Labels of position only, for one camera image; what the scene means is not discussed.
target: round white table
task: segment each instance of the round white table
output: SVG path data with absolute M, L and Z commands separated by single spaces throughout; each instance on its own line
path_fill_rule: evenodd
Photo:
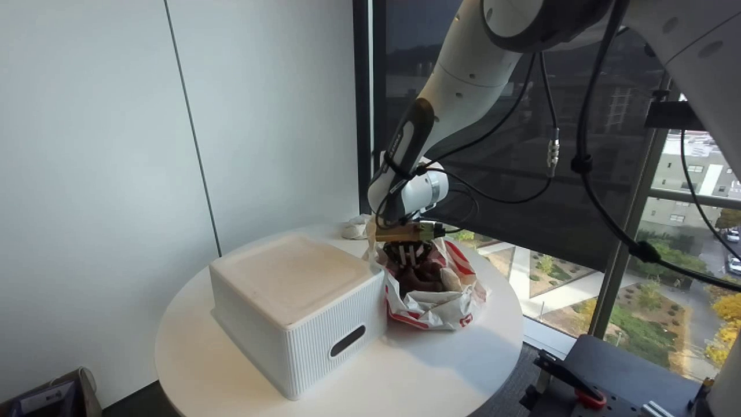
M 307 232 L 362 254 L 364 242 Z M 164 394 L 187 417 L 346 417 L 346 415 L 471 415 L 515 370 L 523 318 L 509 282 L 468 250 L 490 301 L 463 332 L 436 333 L 390 325 L 382 340 L 356 350 L 317 379 L 298 401 L 285 398 L 214 319 L 209 269 L 199 272 L 168 306 L 156 345 Z

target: building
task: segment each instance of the building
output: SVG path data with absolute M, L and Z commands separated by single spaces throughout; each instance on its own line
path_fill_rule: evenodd
M 735 172 L 726 163 L 711 135 L 687 132 L 686 158 L 687 158 L 690 181 L 697 195 L 741 202 L 741 183 L 737 181 Z M 681 167 L 678 132 L 672 132 L 667 136 L 652 187 L 667 189 L 667 193 L 684 193 L 684 195 L 690 193 L 684 167 Z M 720 208 L 707 207 L 704 214 L 709 216 L 711 224 L 715 224 Z M 687 229 L 707 229 L 707 224 L 697 214 L 696 203 L 675 202 L 675 200 L 648 200 L 644 210 L 644 229 L 656 233 L 678 233 Z

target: box handle slot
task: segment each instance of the box handle slot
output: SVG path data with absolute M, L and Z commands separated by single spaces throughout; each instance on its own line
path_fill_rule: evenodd
M 340 339 L 339 342 L 334 342 L 334 348 L 329 350 L 329 357 L 339 357 L 340 352 L 346 352 L 353 342 L 356 342 L 362 335 L 367 333 L 367 325 L 359 325 L 355 332 L 349 332 L 346 339 Z

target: white plastic container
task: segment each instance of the white plastic container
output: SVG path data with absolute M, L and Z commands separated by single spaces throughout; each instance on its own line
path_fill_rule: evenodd
M 290 398 L 385 333 L 382 273 L 288 233 L 212 265 L 214 315 Z

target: plastic bag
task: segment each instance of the plastic bag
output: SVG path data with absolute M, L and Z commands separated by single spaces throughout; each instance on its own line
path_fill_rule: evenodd
M 406 291 L 403 282 L 396 278 L 402 269 L 396 269 L 393 261 L 388 260 L 390 319 L 403 322 L 422 332 L 463 328 L 478 318 L 478 313 L 486 304 L 486 290 L 480 284 L 478 272 L 471 267 L 471 260 L 463 254 L 463 250 L 456 244 L 447 239 L 436 239 L 432 246 L 436 247 L 436 253 L 432 253 L 428 258 L 432 258 L 432 265 L 437 267 L 444 290 L 442 291 L 432 291 L 432 290 Z

